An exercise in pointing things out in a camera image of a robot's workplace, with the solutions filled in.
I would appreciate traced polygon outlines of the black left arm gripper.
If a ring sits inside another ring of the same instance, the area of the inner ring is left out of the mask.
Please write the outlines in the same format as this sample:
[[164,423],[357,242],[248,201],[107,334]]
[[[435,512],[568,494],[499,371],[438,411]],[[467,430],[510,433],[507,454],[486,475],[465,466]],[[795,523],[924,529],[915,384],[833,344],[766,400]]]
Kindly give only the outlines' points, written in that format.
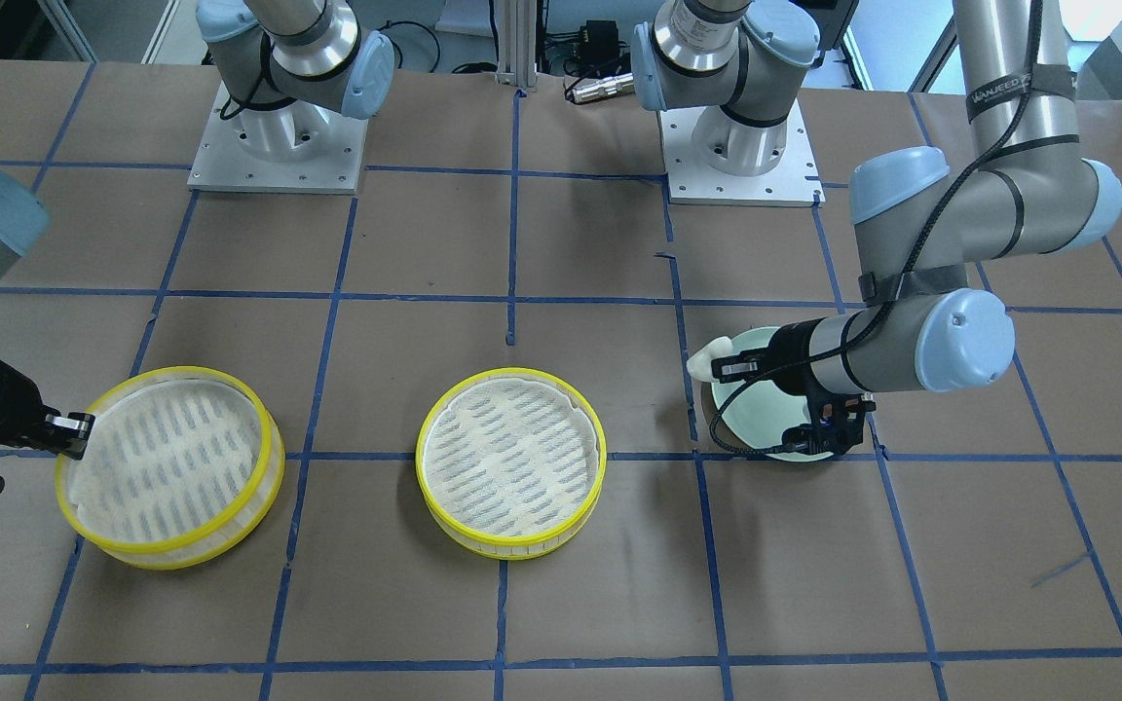
[[876,403],[856,394],[833,393],[806,360],[815,323],[793,323],[770,336],[761,356],[712,360],[714,382],[758,382],[770,378],[788,396],[804,400],[803,416],[770,432],[771,456],[844,456],[865,439],[867,414]]

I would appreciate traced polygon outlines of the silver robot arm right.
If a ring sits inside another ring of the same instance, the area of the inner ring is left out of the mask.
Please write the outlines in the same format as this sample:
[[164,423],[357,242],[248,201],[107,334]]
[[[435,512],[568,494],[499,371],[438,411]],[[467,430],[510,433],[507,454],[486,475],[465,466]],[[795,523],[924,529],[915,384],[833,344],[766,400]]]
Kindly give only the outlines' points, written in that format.
[[[196,19],[229,93],[224,121],[297,105],[365,120],[386,101],[393,49],[347,1],[201,1]],[[0,279],[49,223],[40,201],[0,168]],[[95,425],[91,414],[49,407],[30,378],[0,359],[0,445],[80,459]]]

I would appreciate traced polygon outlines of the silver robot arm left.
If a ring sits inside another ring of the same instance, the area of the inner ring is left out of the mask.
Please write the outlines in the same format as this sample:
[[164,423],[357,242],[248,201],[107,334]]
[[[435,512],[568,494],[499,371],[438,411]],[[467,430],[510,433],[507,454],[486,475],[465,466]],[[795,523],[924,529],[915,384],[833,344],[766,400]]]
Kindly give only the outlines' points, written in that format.
[[[863,310],[782,325],[745,350],[720,336],[689,359],[712,388],[712,443],[736,456],[842,456],[879,393],[996,382],[1014,322],[967,267],[1073,251],[1116,225],[1122,183],[1080,150],[1060,6],[957,1],[954,27],[976,156],[953,172],[940,148],[900,148],[850,174]],[[788,1],[669,1],[632,41],[638,101],[703,108],[720,141],[708,163],[751,176],[732,141],[784,129],[815,33]]]

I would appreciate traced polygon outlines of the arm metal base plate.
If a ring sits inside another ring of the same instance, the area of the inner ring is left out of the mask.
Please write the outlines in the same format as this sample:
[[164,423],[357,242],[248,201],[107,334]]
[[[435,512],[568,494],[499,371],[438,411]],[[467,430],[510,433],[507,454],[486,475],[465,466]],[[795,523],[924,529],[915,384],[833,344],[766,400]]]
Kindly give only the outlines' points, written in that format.
[[660,146],[674,204],[822,205],[822,178],[794,103],[782,124],[751,128],[718,107],[659,112]]
[[275,111],[243,110],[221,119],[219,86],[187,185],[223,194],[355,196],[362,173],[368,120],[295,102]]

